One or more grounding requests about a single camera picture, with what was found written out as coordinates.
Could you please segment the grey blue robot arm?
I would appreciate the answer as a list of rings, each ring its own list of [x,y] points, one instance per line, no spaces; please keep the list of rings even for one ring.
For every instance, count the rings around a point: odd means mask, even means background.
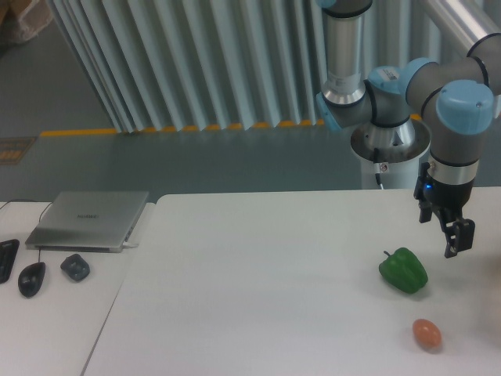
[[[326,17],[328,77],[316,100],[327,127],[368,131],[362,148],[374,165],[411,150],[419,134],[430,152],[420,166],[414,197],[420,221],[437,218],[445,256],[472,247],[474,222],[463,206],[477,175],[500,94],[500,29],[472,1],[424,1],[434,24],[463,55],[455,63],[428,58],[409,62],[396,79],[380,69],[362,76],[363,18],[369,1],[321,1]]]

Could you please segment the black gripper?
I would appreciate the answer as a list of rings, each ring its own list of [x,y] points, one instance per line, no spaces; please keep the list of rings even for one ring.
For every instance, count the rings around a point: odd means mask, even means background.
[[[445,223],[452,222],[445,231],[447,240],[445,257],[455,257],[459,252],[473,247],[474,221],[458,219],[463,217],[462,209],[470,199],[473,181],[461,185],[450,185],[439,182],[430,175],[430,172],[431,164],[422,163],[413,193],[420,209],[419,222],[430,222],[433,212]]]

